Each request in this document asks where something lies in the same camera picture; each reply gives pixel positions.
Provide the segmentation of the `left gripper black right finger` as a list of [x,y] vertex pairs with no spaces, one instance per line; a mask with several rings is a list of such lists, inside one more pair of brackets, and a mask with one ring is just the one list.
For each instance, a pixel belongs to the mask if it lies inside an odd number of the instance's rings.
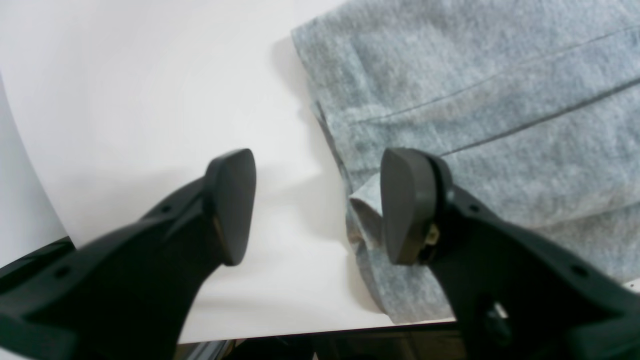
[[390,262],[430,269],[469,359],[639,358],[639,296],[500,219],[455,185],[440,157],[387,148],[380,187]]

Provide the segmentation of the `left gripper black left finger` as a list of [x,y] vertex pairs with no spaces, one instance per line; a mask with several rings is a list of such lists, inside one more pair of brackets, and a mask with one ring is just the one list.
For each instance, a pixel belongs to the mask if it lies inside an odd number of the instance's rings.
[[242,262],[257,170],[251,150],[141,219],[55,260],[1,296],[1,347],[35,360],[170,360],[201,286]]

